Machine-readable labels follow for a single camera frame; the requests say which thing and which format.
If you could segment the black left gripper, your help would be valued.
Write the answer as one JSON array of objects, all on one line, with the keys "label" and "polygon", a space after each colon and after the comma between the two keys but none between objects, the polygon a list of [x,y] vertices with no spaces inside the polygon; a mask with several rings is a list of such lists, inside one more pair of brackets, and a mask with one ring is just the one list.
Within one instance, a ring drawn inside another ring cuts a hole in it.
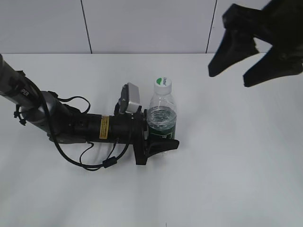
[{"label": "black left gripper", "polygon": [[135,163],[138,166],[145,166],[148,158],[154,155],[176,150],[179,147],[179,140],[174,139],[151,141],[147,147],[147,140],[144,136],[145,124],[144,113],[142,113],[141,109],[137,109],[131,116],[131,141],[134,150]]}]

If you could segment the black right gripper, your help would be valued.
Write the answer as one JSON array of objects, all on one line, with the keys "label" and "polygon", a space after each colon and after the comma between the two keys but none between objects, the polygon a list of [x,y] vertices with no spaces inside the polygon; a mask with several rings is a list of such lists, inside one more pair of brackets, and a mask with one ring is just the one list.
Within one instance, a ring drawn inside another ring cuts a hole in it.
[{"label": "black right gripper", "polygon": [[262,9],[232,4],[222,16],[223,39],[208,64],[210,77],[258,54],[255,38],[271,49],[244,75],[245,87],[303,72],[303,2],[271,0]]}]

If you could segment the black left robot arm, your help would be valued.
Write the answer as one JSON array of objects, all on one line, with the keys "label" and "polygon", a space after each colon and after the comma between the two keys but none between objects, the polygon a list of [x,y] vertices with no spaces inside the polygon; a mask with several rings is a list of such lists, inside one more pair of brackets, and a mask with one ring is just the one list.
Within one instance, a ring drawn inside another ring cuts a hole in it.
[{"label": "black left robot arm", "polygon": [[133,146],[137,165],[149,157],[176,150],[179,141],[163,139],[148,132],[147,111],[140,105],[139,89],[132,83],[122,87],[113,115],[91,114],[68,105],[55,92],[40,90],[25,73],[0,61],[0,94],[16,106],[14,117],[47,133],[60,154],[62,144],[94,146],[96,142]]}]

